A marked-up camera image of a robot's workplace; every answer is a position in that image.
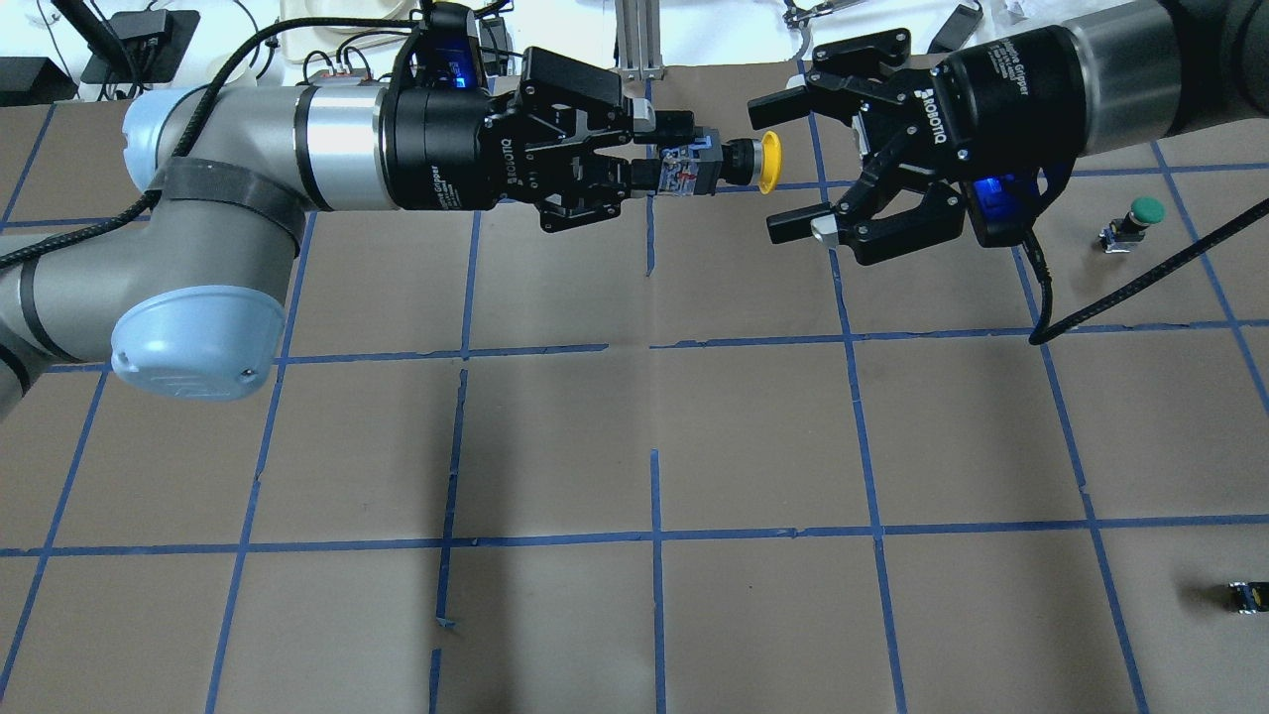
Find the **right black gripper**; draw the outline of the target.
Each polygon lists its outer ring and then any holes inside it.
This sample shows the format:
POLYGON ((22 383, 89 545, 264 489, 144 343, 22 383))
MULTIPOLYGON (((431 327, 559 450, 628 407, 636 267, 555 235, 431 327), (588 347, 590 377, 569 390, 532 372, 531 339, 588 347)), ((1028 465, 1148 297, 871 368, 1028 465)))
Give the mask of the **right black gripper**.
POLYGON ((1062 27, 904 68, 906 28, 819 44, 801 81, 747 101, 754 131, 812 113, 854 126, 860 178, 835 203, 766 217, 772 243, 817 238, 851 249, 862 266, 958 238, 1020 247, 1052 197, 1039 172, 1065 183, 1088 134, 1082 68, 1062 27))

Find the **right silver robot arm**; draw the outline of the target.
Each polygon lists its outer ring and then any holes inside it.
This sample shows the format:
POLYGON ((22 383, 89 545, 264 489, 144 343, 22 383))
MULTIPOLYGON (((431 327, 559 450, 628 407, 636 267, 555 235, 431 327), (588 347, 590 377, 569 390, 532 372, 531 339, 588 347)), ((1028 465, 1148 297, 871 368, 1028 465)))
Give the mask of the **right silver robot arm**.
POLYGON ((843 198, 766 217, 773 243, 819 238, 857 263, 972 226, 1018 247, 1077 159, 1266 115, 1264 1, 1129 1, 911 63, 906 28, 819 44, 753 126, 843 122, 860 176, 843 198))

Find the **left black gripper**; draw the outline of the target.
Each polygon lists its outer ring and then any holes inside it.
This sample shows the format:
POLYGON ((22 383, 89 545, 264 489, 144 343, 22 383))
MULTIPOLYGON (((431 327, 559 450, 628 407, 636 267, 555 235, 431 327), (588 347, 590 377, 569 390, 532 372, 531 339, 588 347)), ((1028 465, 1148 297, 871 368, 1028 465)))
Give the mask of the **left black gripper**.
POLYGON ((621 77, 548 49, 527 49, 516 88, 494 95, 461 82, 454 63, 396 72, 385 94, 385 171, 402 209, 536 207, 558 232, 621 216, 627 199, 692 197, 695 175, 610 148, 683 148, 700 137, 692 110, 626 100, 621 77))

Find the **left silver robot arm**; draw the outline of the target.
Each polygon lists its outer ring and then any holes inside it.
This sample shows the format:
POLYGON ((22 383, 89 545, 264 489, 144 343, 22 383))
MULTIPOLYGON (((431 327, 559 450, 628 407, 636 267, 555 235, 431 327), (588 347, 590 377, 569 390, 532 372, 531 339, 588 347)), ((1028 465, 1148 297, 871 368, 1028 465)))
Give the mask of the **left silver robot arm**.
POLYGON ((291 263, 313 211, 534 205, 556 232, 621 216, 657 189, 647 160, 679 148, 688 110, 626 95, 607 68, 525 51, 511 93, 462 63, 386 85, 162 90, 124 117, 148 221, 55 247, 3 238, 3 413, 55 365, 105 363, 135 388, 225 402, 266 384, 291 263))

